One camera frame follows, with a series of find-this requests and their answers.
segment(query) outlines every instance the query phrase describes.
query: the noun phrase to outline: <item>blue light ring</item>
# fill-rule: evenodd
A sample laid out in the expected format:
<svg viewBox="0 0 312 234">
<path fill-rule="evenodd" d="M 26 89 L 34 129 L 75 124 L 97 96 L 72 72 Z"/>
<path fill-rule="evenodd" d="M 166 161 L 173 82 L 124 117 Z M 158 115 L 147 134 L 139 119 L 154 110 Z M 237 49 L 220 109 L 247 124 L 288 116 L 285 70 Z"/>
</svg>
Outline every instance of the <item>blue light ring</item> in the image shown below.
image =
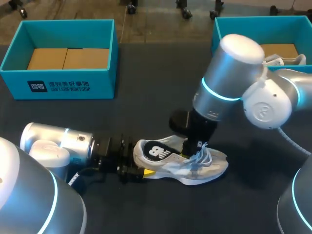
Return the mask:
<svg viewBox="0 0 312 234">
<path fill-rule="evenodd" d="M 53 198 L 53 202 L 52 202 L 52 207 L 51 207 L 51 210 L 50 210 L 50 213 L 46 219 L 46 221 L 44 222 L 43 226 L 41 227 L 41 229 L 39 230 L 39 232 L 37 234 L 43 234 L 43 232 L 45 231 L 45 229 L 47 228 L 47 226 L 49 225 L 51 219 L 52 219 L 52 216 L 54 214 L 54 211 L 55 211 L 55 207 L 57 205 L 57 200 L 58 200 L 58 184 L 57 184 L 57 181 L 53 175 L 52 172 L 50 172 L 51 176 L 52 176 L 52 179 L 53 179 L 53 183 L 54 183 L 54 198 Z"/>
<path fill-rule="evenodd" d="M 294 182 L 296 180 L 296 177 L 298 175 L 298 172 L 300 171 L 300 169 L 297 171 L 296 175 L 294 176 L 293 180 L 292 180 L 292 200 L 293 200 L 293 203 L 294 203 L 294 206 L 296 207 L 296 210 L 300 216 L 300 218 L 302 219 L 302 221 L 308 226 L 308 228 L 312 231 L 312 226 L 307 222 L 307 220 L 304 218 L 304 216 L 302 215 L 298 205 L 297 205 L 297 202 L 296 202 L 296 198 L 294 196 Z"/>
<path fill-rule="evenodd" d="M 217 94 L 215 91 L 211 90 L 211 89 L 207 86 L 204 77 L 203 77 L 203 79 L 201 80 L 201 83 L 203 84 L 204 88 L 205 88 L 210 94 L 212 94 L 213 96 L 215 96 L 216 98 L 219 98 L 219 99 L 222 99 L 222 100 L 225 100 L 225 101 L 238 101 L 238 100 L 240 100 L 240 97 L 238 97 L 238 98 L 229 98 L 229 97 L 224 97 L 224 96 L 221 96 L 221 95 Z"/>
<path fill-rule="evenodd" d="M 282 77 L 283 79 L 287 80 L 290 84 L 293 85 L 293 87 L 295 88 L 295 90 L 297 91 L 297 95 L 298 95 L 298 101 L 297 101 L 297 106 L 299 105 L 300 103 L 300 99 L 301 99 L 301 95 L 300 95 L 300 91 L 297 87 L 297 85 L 291 80 L 291 79 L 288 79 L 288 78 L 285 78 L 285 77 Z"/>
</svg>

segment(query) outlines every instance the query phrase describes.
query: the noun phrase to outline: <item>white cable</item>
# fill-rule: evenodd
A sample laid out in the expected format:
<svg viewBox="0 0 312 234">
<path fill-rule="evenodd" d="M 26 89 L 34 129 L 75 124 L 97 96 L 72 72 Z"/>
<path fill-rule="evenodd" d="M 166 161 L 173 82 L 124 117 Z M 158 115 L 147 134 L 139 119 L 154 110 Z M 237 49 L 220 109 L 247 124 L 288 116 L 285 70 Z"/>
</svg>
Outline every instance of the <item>white cable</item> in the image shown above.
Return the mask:
<svg viewBox="0 0 312 234">
<path fill-rule="evenodd" d="M 306 149 L 302 148 L 300 145 L 298 145 L 296 142 L 294 142 L 289 136 L 286 135 L 286 133 L 281 129 L 277 128 L 278 132 L 288 141 L 291 145 L 293 145 L 296 149 L 300 150 L 304 154 L 310 156 L 311 152 L 307 151 Z"/>
<path fill-rule="evenodd" d="M 78 174 L 78 172 L 73 176 L 73 178 L 68 182 L 68 184 L 70 185 L 70 186 L 72 186 L 73 185 L 73 183 L 75 182 L 75 180 L 77 179 L 79 177 L 79 174 Z"/>
</svg>

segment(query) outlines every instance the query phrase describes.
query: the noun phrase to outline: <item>white sneaker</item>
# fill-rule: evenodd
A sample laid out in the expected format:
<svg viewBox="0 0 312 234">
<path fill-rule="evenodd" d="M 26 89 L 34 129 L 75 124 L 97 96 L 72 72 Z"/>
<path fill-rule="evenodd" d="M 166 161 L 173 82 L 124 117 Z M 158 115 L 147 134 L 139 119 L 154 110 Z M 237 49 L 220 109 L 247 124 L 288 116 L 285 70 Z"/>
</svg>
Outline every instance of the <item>white sneaker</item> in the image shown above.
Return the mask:
<svg viewBox="0 0 312 234">
<path fill-rule="evenodd" d="M 282 58 L 279 55 L 270 55 L 264 59 L 262 64 L 266 66 L 306 65 L 307 59 L 304 54 L 300 54 L 296 58 Z"/>
<path fill-rule="evenodd" d="M 170 136 L 160 140 L 140 140 L 134 147 L 134 161 L 138 167 L 155 171 L 148 178 L 170 177 L 185 185 L 209 182 L 221 176 L 228 168 L 226 155 L 203 144 L 190 159 L 183 157 L 185 139 Z"/>
</svg>

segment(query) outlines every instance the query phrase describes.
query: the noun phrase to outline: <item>caster wheel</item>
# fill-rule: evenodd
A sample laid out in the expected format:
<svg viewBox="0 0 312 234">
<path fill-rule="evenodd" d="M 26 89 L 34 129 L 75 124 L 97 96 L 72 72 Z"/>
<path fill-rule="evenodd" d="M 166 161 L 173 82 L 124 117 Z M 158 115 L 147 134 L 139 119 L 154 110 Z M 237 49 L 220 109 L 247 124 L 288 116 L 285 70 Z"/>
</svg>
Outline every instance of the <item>caster wheel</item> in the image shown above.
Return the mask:
<svg viewBox="0 0 312 234">
<path fill-rule="evenodd" d="M 16 10 L 18 8 L 18 5 L 13 1 L 9 1 L 9 5 L 12 8 L 12 10 Z"/>
<path fill-rule="evenodd" d="M 129 15 L 133 15 L 136 13 L 136 7 L 133 6 L 132 4 L 127 5 L 127 12 Z"/>
<path fill-rule="evenodd" d="M 277 14 L 278 14 L 278 9 L 277 9 L 277 7 L 276 6 L 271 6 L 270 7 L 270 16 L 277 16 Z"/>
<path fill-rule="evenodd" d="M 182 17 L 185 19 L 185 20 L 188 20 L 190 17 L 192 17 L 192 13 L 190 12 L 190 10 L 187 10 L 187 9 L 183 9 L 182 10 Z"/>
<path fill-rule="evenodd" d="M 218 12 L 217 11 L 210 11 L 209 14 L 211 20 L 214 20 L 216 17 L 218 17 Z"/>
<path fill-rule="evenodd" d="M 19 13 L 23 19 L 27 18 L 27 12 L 24 8 L 19 9 Z"/>
</svg>

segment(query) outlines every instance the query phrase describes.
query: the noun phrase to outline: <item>black table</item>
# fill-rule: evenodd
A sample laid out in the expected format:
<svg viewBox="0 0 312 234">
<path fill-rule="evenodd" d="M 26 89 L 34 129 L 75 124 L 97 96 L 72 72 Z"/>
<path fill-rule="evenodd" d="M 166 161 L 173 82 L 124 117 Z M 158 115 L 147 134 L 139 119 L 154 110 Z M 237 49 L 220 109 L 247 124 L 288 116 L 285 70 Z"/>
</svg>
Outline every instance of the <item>black table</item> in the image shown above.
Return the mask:
<svg viewBox="0 0 312 234">
<path fill-rule="evenodd" d="M 6 49 L 0 47 L 0 56 Z M 169 136 L 169 115 L 191 108 L 209 51 L 208 43 L 120 45 L 114 100 L 15 101 L 0 79 L 0 136 L 19 145 L 29 122 L 103 136 Z M 295 113 L 284 127 L 303 147 L 310 145 L 310 119 L 312 112 Z M 305 156 L 277 131 L 252 126 L 241 103 L 219 124 L 210 145 L 227 154 L 229 168 L 208 184 L 187 187 L 162 179 L 123 185 L 109 175 L 89 185 L 83 196 L 86 233 L 278 234 L 277 201 Z"/>
</svg>

